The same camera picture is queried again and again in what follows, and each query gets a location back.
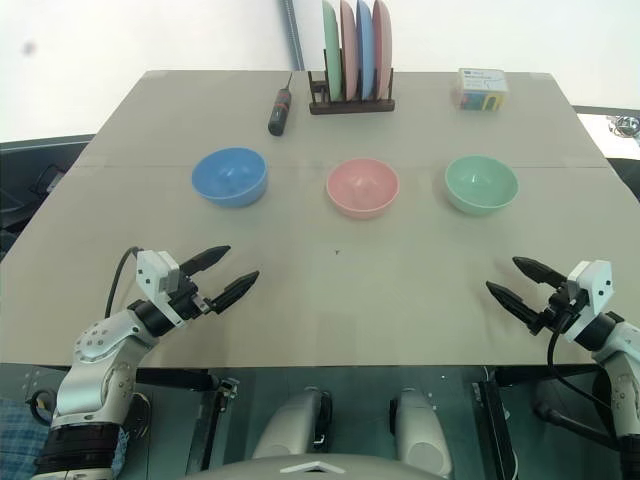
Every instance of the green bowl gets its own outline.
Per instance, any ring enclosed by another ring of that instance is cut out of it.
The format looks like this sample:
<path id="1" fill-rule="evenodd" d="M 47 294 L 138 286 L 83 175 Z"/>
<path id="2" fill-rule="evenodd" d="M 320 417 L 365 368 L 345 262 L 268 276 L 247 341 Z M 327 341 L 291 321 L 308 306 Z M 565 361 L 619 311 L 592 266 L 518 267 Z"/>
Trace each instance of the green bowl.
<path id="1" fill-rule="evenodd" d="M 471 215 L 495 212 L 518 193 L 516 174 L 502 162 L 483 155 L 454 160 L 445 173 L 449 201 Z"/>

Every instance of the box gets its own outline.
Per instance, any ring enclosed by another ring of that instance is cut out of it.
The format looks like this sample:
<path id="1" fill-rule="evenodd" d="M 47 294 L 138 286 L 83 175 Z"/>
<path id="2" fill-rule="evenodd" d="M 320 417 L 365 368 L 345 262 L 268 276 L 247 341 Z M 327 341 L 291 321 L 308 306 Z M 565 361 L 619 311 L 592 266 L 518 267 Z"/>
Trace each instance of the box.
<path id="1" fill-rule="evenodd" d="M 509 88 L 502 70 L 458 70 L 459 105 L 463 110 L 498 110 Z"/>

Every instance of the table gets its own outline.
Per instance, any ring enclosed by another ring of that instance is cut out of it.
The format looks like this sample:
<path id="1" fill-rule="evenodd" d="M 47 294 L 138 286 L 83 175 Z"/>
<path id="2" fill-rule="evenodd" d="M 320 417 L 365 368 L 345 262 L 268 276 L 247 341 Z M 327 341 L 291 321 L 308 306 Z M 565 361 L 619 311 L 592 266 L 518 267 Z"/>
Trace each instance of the table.
<path id="1" fill-rule="evenodd" d="M 548 332 L 529 335 L 484 286 L 490 279 L 545 305 L 551 291 L 522 276 L 514 255 L 565 273 L 582 259 L 611 260 L 611 307 L 634 321 L 640 209 L 550 75 L 509 74 L 497 114 L 457 110 L 453 73 L 402 73 L 395 112 L 315 117 L 298 72 L 276 138 L 266 122 L 287 76 L 147 72 L 2 262 L 0 360 L 70 363 L 134 244 L 178 261 L 231 245 L 196 277 L 208 295 L 261 271 L 222 316 L 167 335 L 146 367 L 542 364 Z M 266 195 L 239 210 L 190 184 L 200 158 L 232 145 L 270 166 Z M 448 204 L 444 169 L 469 153 L 515 168 L 521 192 L 511 206 L 473 218 Z M 379 219 L 347 219 L 324 193 L 331 167 L 355 156 L 398 171 L 400 195 Z M 114 309 L 139 297 L 129 266 Z M 589 357 L 560 342 L 557 360 Z"/>

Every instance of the green plate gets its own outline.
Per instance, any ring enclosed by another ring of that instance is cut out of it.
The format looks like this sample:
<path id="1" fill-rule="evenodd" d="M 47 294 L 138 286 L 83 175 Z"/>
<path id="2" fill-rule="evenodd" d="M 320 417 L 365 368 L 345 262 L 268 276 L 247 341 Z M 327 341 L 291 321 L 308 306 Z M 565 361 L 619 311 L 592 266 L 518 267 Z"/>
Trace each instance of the green plate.
<path id="1" fill-rule="evenodd" d="M 327 0 L 322 1 L 324 20 L 324 43 L 327 51 L 327 74 L 329 76 L 329 96 L 332 101 L 342 95 L 342 62 L 340 61 L 340 41 L 336 12 Z"/>

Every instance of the white wall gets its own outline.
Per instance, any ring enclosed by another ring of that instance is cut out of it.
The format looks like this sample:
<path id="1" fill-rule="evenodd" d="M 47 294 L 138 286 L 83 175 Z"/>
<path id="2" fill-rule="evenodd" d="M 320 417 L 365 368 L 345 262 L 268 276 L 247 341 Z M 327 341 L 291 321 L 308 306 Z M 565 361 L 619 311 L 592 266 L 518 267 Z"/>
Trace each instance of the white wall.
<path id="1" fill-rule="evenodd" d="M 2 0 L 0 142 L 96 133 L 170 68 L 289 70 L 277 0 Z"/>
<path id="2" fill-rule="evenodd" d="M 365 0 L 370 7 L 373 1 Z M 339 0 L 330 2 L 338 13 Z M 356 0 L 348 2 L 355 12 Z M 300 29 L 305 67 L 319 69 L 322 11 L 320 0 L 313 3 L 295 5 L 298 17 L 306 9 Z M 640 0 L 385 3 L 398 71 L 548 72 L 572 105 L 640 109 Z"/>
<path id="3" fill-rule="evenodd" d="M 640 109 L 639 0 L 386 3 L 397 70 L 550 72 L 574 105 Z M 321 0 L 294 4 L 319 69 Z M 146 70 L 291 67 L 278 0 L 2 0 L 0 142 L 95 133 Z"/>

